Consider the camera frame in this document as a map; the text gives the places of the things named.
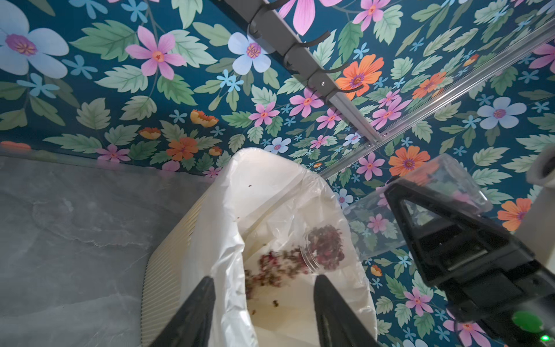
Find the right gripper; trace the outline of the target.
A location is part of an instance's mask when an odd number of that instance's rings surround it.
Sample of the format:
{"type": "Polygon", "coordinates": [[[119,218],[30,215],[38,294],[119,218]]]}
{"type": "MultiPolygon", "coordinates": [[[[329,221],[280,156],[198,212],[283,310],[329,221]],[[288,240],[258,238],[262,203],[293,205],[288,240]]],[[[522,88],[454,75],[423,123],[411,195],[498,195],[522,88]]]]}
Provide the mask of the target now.
{"type": "Polygon", "coordinates": [[[508,346],[554,345],[554,275],[473,206],[399,179],[384,192],[424,282],[459,324],[508,346]]]}

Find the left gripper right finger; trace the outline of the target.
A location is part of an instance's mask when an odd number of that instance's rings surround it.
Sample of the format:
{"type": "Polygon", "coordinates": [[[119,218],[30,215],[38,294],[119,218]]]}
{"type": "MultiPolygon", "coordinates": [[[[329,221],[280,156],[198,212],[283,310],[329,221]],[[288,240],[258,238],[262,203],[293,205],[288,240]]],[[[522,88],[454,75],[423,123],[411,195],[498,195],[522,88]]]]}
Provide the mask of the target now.
{"type": "Polygon", "coordinates": [[[376,339],[327,276],[318,275],[314,285],[314,310],[321,347],[377,347],[376,339]]]}

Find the clear jar with tea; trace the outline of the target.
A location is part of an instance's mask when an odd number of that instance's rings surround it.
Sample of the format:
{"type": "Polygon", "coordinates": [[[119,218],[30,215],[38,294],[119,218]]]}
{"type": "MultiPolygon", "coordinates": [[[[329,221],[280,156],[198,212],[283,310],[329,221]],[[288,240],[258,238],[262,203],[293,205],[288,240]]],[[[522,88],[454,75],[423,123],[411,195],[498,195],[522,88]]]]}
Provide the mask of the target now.
{"type": "Polygon", "coordinates": [[[301,250],[309,270],[337,270],[346,264],[351,250],[364,261],[406,245],[385,196],[394,184],[422,188],[440,203],[452,203],[459,210],[477,215],[493,208],[472,176],[453,157],[440,155],[410,173],[393,177],[371,194],[361,195],[360,200],[346,189],[338,190],[335,198],[343,214],[336,220],[340,225],[326,222],[304,238],[301,250]]]}

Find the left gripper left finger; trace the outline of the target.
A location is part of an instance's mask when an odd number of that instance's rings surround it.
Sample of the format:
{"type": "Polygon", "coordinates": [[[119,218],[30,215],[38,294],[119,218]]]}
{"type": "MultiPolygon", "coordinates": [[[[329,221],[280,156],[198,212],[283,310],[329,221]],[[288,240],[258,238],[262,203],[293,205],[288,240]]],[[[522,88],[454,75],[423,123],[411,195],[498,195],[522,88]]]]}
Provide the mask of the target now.
{"type": "Polygon", "coordinates": [[[216,302],[214,280],[205,276],[150,347],[206,347],[216,302]]]}

